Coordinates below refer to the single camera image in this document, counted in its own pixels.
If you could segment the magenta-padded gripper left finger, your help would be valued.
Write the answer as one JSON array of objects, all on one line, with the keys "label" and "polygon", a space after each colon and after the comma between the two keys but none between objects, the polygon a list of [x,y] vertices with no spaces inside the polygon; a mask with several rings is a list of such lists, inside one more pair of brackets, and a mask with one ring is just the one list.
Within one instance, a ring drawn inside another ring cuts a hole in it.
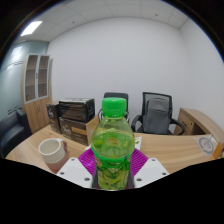
[{"label": "magenta-padded gripper left finger", "polygon": [[57,176],[84,188],[96,188],[96,164],[92,149],[86,150],[78,158],[71,157],[57,172]]}]

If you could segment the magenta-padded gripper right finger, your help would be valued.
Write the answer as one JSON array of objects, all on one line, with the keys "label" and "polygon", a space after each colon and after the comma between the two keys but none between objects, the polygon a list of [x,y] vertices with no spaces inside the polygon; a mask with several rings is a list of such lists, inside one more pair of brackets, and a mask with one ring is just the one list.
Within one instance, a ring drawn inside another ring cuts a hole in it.
[{"label": "magenta-padded gripper right finger", "polygon": [[168,175],[169,172],[157,158],[148,158],[140,150],[134,150],[130,163],[130,189],[146,186]]}]

